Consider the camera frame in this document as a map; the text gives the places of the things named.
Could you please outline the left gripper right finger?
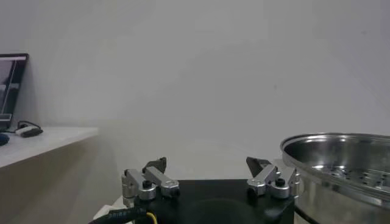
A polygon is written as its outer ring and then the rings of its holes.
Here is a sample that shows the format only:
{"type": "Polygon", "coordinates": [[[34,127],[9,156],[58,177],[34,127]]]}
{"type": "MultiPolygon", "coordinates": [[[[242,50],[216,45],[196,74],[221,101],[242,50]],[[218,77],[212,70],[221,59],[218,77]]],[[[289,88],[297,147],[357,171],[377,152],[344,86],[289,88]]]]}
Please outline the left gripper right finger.
{"type": "Polygon", "coordinates": [[[247,157],[246,164],[252,174],[247,180],[247,193],[250,198],[271,197],[284,200],[297,198],[302,194],[300,173],[280,159],[273,163],[266,159],[247,157]]]}

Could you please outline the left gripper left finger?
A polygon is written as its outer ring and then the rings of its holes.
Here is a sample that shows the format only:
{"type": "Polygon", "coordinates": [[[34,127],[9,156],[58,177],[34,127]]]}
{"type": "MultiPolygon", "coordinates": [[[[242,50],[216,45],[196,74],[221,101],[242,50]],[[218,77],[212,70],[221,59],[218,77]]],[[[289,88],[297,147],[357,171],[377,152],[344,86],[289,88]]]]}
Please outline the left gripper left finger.
{"type": "Polygon", "coordinates": [[[165,175],[167,158],[149,161],[141,169],[126,169],[121,176],[123,199],[138,197],[143,201],[154,200],[157,192],[163,197],[177,198],[180,196],[180,184],[165,175]]]}

